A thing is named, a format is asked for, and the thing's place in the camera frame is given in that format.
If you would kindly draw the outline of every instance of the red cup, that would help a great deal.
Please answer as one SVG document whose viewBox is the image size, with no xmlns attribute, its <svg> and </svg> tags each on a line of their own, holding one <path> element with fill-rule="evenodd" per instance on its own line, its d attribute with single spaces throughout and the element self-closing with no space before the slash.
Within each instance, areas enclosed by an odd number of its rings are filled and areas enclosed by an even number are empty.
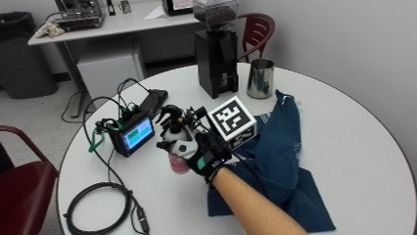
<svg viewBox="0 0 417 235">
<path fill-rule="evenodd" d="M 182 174 L 190 170 L 186 166 L 185 160 L 181 157 L 173 154 L 167 154 L 167 158 L 169 158 L 170 168 L 173 172 Z"/>
</svg>

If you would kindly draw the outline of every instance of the table leg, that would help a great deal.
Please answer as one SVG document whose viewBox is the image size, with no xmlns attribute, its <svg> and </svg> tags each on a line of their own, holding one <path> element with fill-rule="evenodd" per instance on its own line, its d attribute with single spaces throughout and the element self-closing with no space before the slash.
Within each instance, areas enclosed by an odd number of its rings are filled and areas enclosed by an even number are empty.
<svg viewBox="0 0 417 235">
<path fill-rule="evenodd" d="M 57 50 L 58 50 L 61 57 L 63 59 L 66 69 L 67 69 L 67 74 L 69 74 L 70 79 L 73 80 L 73 82 L 75 84 L 77 91 L 87 90 L 86 86 L 82 82 L 82 77 L 81 77 L 74 59 L 73 59 L 71 54 L 69 52 L 69 48 L 67 48 L 66 43 L 65 42 L 55 42 L 55 47 L 57 47 Z M 82 106 L 85 97 L 86 97 L 86 93 L 81 93 L 79 95 L 74 96 L 71 103 L 69 105 L 69 116 L 70 116 L 70 118 L 77 118 L 79 116 L 81 106 Z"/>
</svg>

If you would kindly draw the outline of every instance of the white cube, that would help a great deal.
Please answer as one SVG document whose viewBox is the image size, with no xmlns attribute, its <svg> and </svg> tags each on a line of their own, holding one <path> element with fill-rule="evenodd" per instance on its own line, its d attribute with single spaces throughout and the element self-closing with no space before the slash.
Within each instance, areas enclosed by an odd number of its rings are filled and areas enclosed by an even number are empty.
<svg viewBox="0 0 417 235">
<path fill-rule="evenodd" d="M 237 96 L 213 109 L 207 117 L 231 149 L 257 135 L 257 121 Z"/>
</svg>

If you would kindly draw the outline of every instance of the metal cup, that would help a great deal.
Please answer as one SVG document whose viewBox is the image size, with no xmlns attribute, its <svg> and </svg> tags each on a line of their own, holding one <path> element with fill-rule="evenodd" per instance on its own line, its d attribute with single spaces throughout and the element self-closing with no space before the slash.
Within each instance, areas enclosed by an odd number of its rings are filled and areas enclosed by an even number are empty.
<svg viewBox="0 0 417 235">
<path fill-rule="evenodd" d="M 255 99 L 265 99 L 273 90 L 273 61 L 255 59 L 250 63 L 246 94 Z"/>
</svg>

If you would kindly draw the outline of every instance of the desk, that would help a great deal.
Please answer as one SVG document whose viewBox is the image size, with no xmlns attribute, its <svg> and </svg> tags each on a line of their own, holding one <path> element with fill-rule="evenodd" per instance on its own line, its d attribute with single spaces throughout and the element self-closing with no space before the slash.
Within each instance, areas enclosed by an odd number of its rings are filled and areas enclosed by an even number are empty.
<svg viewBox="0 0 417 235">
<path fill-rule="evenodd" d="M 197 67 L 185 67 L 143 80 L 146 88 L 165 89 L 165 104 L 207 111 L 234 95 L 253 115 L 269 112 L 274 96 L 254 100 L 245 93 L 249 65 L 238 64 L 239 91 L 213 100 L 198 84 Z M 411 235 L 415 224 L 415 191 L 410 169 L 398 145 L 375 117 L 338 90 L 309 76 L 275 69 L 274 88 L 295 97 L 301 118 L 302 150 L 299 166 L 314 176 L 337 230 L 329 234 Z M 126 102 L 139 103 L 146 93 L 133 85 L 123 92 Z M 101 118 L 117 117 L 111 102 L 93 113 L 87 129 Z M 171 172 L 166 153 L 154 147 L 155 136 L 125 159 L 114 156 L 111 166 L 145 208 L 150 234 L 245 234 L 233 216 L 207 217 L 203 180 L 193 172 Z M 106 159 L 109 139 L 98 147 Z M 74 136 L 61 165 L 57 207 L 62 213 L 78 192 L 106 181 L 106 169 L 93 154 L 82 130 Z M 117 193 L 95 192 L 78 204 L 74 220 L 82 229 L 102 228 L 115 221 L 123 200 Z M 134 234 L 126 220 L 113 234 Z"/>
<path fill-rule="evenodd" d="M 79 71 L 77 68 L 77 63 L 69 51 L 66 42 L 71 40 L 103 37 L 109 35 L 135 32 L 135 31 L 154 29 L 159 27 L 169 27 L 174 25 L 191 24 L 191 23 L 198 22 L 194 19 L 193 14 L 175 16 L 175 17 L 167 17 L 162 19 L 145 20 L 145 16 L 150 13 L 150 11 L 159 4 L 161 4 L 159 1 L 131 4 L 130 14 L 122 14 L 118 11 L 117 6 L 115 6 L 114 9 L 115 9 L 117 15 L 111 17 L 107 16 L 106 9 L 102 9 L 102 14 L 105 15 L 105 17 L 103 17 L 101 27 L 85 29 L 85 30 L 73 30 L 53 38 L 31 37 L 29 39 L 29 46 L 41 45 L 46 43 L 55 44 L 55 47 L 59 51 L 59 54 L 62 56 L 62 59 L 67 68 L 69 76 L 71 77 L 71 80 L 74 81 L 78 90 L 86 90 L 83 83 L 82 83 Z M 74 103 L 82 102 L 82 96 L 81 97 L 75 96 L 75 99 L 79 99 L 79 100 L 74 100 Z M 71 109 L 69 113 L 70 113 L 70 116 L 75 118 L 79 114 L 79 108 Z"/>
</svg>

